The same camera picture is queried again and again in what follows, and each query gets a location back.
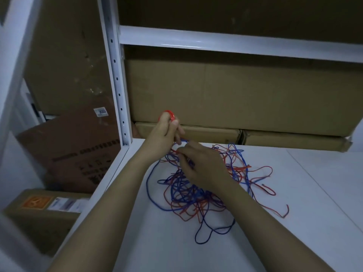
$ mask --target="reddish brown cardboard box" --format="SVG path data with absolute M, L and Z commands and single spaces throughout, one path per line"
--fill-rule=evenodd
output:
M 94 109 L 104 108 L 98 117 Z M 92 193 L 120 151 L 117 120 L 111 97 L 98 97 L 74 112 L 31 128 L 18 140 L 51 176 L 49 187 Z

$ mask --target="person's left hand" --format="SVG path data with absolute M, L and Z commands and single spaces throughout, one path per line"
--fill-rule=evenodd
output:
M 138 150 L 138 155 L 146 162 L 152 164 L 170 151 L 174 140 L 180 145 L 180 135 L 183 134 L 185 132 L 179 125 L 178 118 L 175 117 L 174 121 L 170 121 L 169 113 L 164 112 L 157 125 Z

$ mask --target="person's right arm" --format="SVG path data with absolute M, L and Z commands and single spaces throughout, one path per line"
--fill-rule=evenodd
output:
M 217 151 L 191 141 L 178 152 L 186 177 L 221 198 L 267 271 L 333 271 L 233 180 Z

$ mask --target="forearm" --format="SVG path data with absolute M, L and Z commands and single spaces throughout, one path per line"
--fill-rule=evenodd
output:
M 238 183 L 223 182 L 218 191 L 268 271 L 333 271 Z
M 125 165 L 53 261 L 49 271 L 112 271 L 149 163 Z

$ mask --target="person's right hand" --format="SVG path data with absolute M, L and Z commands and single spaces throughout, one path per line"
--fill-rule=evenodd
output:
M 177 152 L 181 169 L 192 184 L 216 194 L 223 186 L 223 182 L 233 181 L 216 150 L 190 141 L 184 147 L 179 147 Z M 193 169 L 186 157 L 194 162 Z

